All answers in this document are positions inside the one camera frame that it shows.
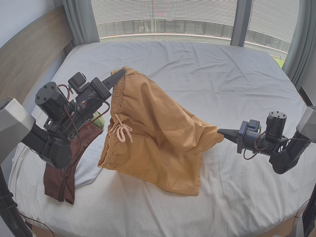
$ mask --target mattress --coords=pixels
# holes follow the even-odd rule
[[[87,81],[103,80],[122,66],[144,73],[219,128],[239,129],[243,120],[255,119],[264,129],[269,112],[278,110],[288,117],[284,135],[292,137],[306,109],[268,53],[235,46],[180,41],[81,45],[53,80],[67,83],[78,71]],[[41,127],[45,114],[36,107],[32,115]],[[256,236],[293,216],[309,198],[316,181],[315,145],[283,175],[273,171],[267,156],[244,160],[236,150],[224,140],[202,153],[197,197],[102,169],[93,183],[75,190],[70,205],[44,195],[45,162],[19,144],[9,188],[21,213],[61,236]]]

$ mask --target wooden bed frame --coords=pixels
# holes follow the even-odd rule
[[[64,7],[41,16],[0,48],[0,101],[21,104],[36,80],[73,39]]]

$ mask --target pink drawstring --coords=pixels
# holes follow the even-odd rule
[[[128,125],[126,124],[122,124],[120,118],[118,117],[117,114],[115,114],[115,117],[118,119],[119,121],[119,124],[114,128],[113,130],[113,133],[115,133],[116,131],[116,135],[118,137],[118,139],[121,141],[121,142],[124,142],[125,141],[125,135],[124,135],[124,132],[123,130],[126,131],[127,135],[129,136],[131,142],[133,143],[133,140],[132,140],[132,135],[130,133],[130,131],[132,131],[133,129],[130,128]]]

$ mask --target maroon cloth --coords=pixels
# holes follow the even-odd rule
[[[89,124],[79,132],[81,147],[77,155],[71,159],[68,167],[64,169],[56,169],[52,165],[46,163],[44,172],[45,195],[50,196],[59,202],[64,199],[70,204],[75,201],[75,171],[77,164],[86,148],[93,140],[103,132],[94,124]],[[70,143],[71,155],[78,149],[78,138],[74,137]]]

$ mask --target gray curtain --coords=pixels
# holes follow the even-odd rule
[[[316,0],[300,0],[300,10],[292,43],[282,69],[300,88],[316,46]]]
[[[100,42],[91,0],[54,0],[54,4],[64,6],[73,46]]]

